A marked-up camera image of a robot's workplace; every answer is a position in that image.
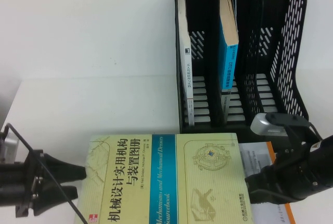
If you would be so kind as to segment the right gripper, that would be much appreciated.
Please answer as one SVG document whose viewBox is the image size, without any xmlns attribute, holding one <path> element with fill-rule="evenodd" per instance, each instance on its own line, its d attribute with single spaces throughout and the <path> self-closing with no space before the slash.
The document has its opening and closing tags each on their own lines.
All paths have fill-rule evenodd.
<svg viewBox="0 0 333 224">
<path fill-rule="evenodd" d="M 251 203 L 294 203 L 322 191 L 318 172 L 321 144 L 304 143 L 276 154 L 273 165 L 245 178 Z"/>
</svg>

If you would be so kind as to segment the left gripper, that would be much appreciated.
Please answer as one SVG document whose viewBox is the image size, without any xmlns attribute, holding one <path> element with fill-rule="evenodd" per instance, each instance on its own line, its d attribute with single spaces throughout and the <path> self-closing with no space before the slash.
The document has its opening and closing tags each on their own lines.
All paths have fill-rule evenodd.
<svg viewBox="0 0 333 224">
<path fill-rule="evenodd" d="M 73 182 L 86 178 L 86 170 L 83 166 L 60 161 L 46 153 L 43 154 L 43 150 L 29 152 L 23 163 L 23 182 L 21 185 L 24 186 L 24 191 L 20 197 L 20 202 L 16 204 L 16 218 L 28 217 L 29 209 L 33 208 L 37 198 L 39 198 L 39 215 L 67 202 L 57 187 L 43 190 L 38 195 L 36 187 L 39 178 L 42 176 L 42 166 L 37 159 L 41 159 L 43 156 L 48 170 L 59 183 Z M 75 186 L 62 186 L 61 189 L 69 200 L 78 198 L 78 191 Z"/>
</svg>

